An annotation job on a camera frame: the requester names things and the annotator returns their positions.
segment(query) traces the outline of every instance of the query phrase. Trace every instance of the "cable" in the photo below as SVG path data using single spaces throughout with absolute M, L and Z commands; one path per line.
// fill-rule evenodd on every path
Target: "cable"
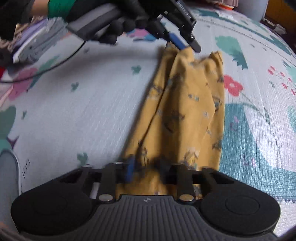
M 44 71 L 41 71 L 40 73 L 38 74 L 35 74 L 35 75 L 32 75 L 30 77 L 27 77 L 27 78 L 23 78 L 23 79 L 20 79 L 20 80 L 16 80 L 16 81 L 13 81 L 13 80 L 0 80 L 0 84 L 14 84 L 14 83 L 20 83 L 20 82 L 23 82 L 23 81 L 26 81 L 26 80 L 29 80 L 31 78 L 34 78 L 34 77 L 37 77 L 37 76 L 40 76 L 40 75 L 43 75 L 59 66 L 61 66 L 63 63 L 67 62 L 69 59 L 71 59 L 75 54 L 78 53 L 78 51 L 85 45 L 86 41 L 84 41 L 82 43 L 82 45 L 80 45 L 80 47 L 73 53 L 71 54 L 68 58 L 64 59 L 62 62 L 59 62 L 58 64 L 54 65 L 53 67 L 50 67 L 49 69 L 46 69 Z

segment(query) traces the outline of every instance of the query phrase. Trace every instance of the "black glove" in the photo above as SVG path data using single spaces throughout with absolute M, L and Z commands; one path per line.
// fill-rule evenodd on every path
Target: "black glove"
M 65 21 L 72 22 L 106 3 L 118 6 L 124 16 L 111 22 L 104 35 L 98 39 L 99 42 L 115 44 L 117 37 L 123 32 L 146 27 L 148 15 L 138 0 L 76 0 L 72 6 L 69 5 L 69 0 L 50 0 L 49 17 L 63 17 Z
M 21 22 L 28 5 L 30 0 L 0 0 L 1 39 L 13 40 L 16 24 Z

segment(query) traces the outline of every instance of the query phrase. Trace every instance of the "gray fabric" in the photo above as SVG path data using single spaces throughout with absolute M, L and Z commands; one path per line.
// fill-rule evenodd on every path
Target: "gray fabric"
M 22 35 L 20 37 L 20 39 L 18 39 L 16 41 L 16 43 L 13 46 L 13 51 L 16 51 L 19 47 L 22 46 L 22 44 L 29 39 L 34 33 L 36 33 L 38 30 L 40 30 L 41 28 L 45 27 L 47 25 L 48 20 L 47 19 L 43 19 L 40 22 L 37 22 L 33 25 L 28 26 L 23 32 Z
M 50 19 L 44 31 L 41 31 L 19 54 L 19 62 L 34 63 L 67 33 L 66 24 L 61 18 Z
M 17 229 L 10 215 L 10 207 L 17 196 L 18 164 L 10 152 L 3 151 L 0 155 L 0 222 L 16 232 Z

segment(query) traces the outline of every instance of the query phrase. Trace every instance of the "yellow patterned fabric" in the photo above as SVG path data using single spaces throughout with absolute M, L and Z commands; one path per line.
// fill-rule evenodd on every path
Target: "yellow patterned fabric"
M 124 157 L 142 166 L 159 159 L 190 169 L 218 169 L 224 126 L 223 61 L 220 52 L 194 59 L 191 48 L 168 45 L 141 109 Z M 119 185 L 117 194 L 174 194 L 156 171 Z

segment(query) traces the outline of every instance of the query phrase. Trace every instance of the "metal screw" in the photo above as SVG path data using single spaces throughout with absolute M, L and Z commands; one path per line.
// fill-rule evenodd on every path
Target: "metal screw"
M 115 162 L 112 162 L 112 164 L 117 165 L 116 169 L 123 169 L 123 162 L 121 161 L 115 161 Z
M 110 194 L 102 194 L 99 196 L 99 200 L 102 202 L 109 202 L 113 199 L 113 197 Z
M 180 200 L 184 201 L 184 202 L 191 202 L 194 197 L 190 194 L 182 194 L 180 197 L 179 197 Z

